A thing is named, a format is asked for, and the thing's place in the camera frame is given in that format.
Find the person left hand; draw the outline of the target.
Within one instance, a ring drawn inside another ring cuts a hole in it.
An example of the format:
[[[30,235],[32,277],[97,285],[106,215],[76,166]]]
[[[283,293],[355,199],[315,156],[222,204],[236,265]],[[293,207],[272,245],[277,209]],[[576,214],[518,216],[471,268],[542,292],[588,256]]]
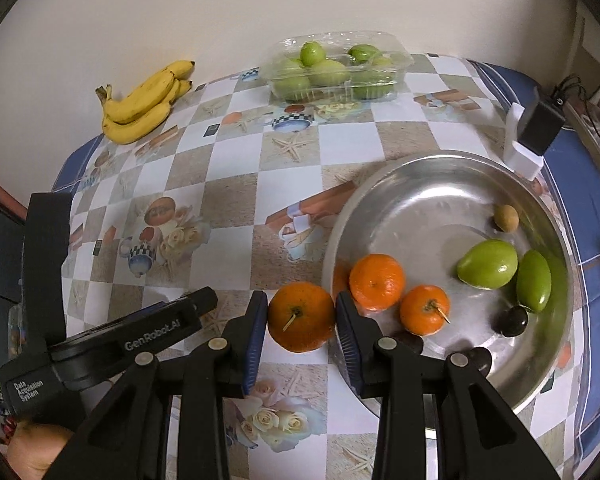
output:
[[[7,447],[7,463],[20,479],[40,480],[72,436],[61,426],[20,422]]]

